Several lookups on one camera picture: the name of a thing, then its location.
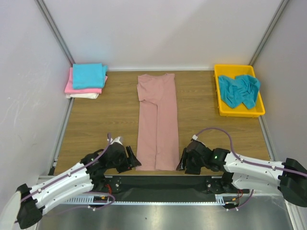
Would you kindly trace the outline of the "dusty pink t shirt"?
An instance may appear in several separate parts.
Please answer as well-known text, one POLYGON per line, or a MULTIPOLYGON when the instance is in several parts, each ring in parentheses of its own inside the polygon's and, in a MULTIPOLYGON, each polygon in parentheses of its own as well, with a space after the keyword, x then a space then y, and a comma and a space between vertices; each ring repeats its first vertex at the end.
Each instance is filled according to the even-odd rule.
POLYGON ((175 75, 138 77, 138 171, 174 171, 179 164, 175 75))

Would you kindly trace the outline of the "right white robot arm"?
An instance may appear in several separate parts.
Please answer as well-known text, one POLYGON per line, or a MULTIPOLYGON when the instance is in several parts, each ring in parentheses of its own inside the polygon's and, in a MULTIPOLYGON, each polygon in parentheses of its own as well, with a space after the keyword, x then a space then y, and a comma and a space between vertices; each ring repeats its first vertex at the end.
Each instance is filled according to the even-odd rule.
POLYGON ((219 179, 206 179, 208 193, 276 193, 289 203, 307 206, 307 171, 294 159, 264 161, 235 155, 227 149, 211 150, 202 142, 192 140, 184 148, 177 170, 199 175, 202 168, 223 172, 219 179))

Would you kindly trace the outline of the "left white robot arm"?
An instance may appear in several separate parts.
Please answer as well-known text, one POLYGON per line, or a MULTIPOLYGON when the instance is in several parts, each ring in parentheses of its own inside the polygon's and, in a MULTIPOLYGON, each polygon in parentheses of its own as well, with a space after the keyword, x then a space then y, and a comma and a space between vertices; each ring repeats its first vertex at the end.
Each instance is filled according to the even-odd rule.
POLYGON ((17 187, 21 193, 16 223, 21 229, 35 225, 60 203, 87 192, 100 192, 105 188, 104 173, 116 169, 118 173, 141 166, 131 147, 112 142, 105 149, 87 154, 79 163, 52 179, 29 187, 17 187))

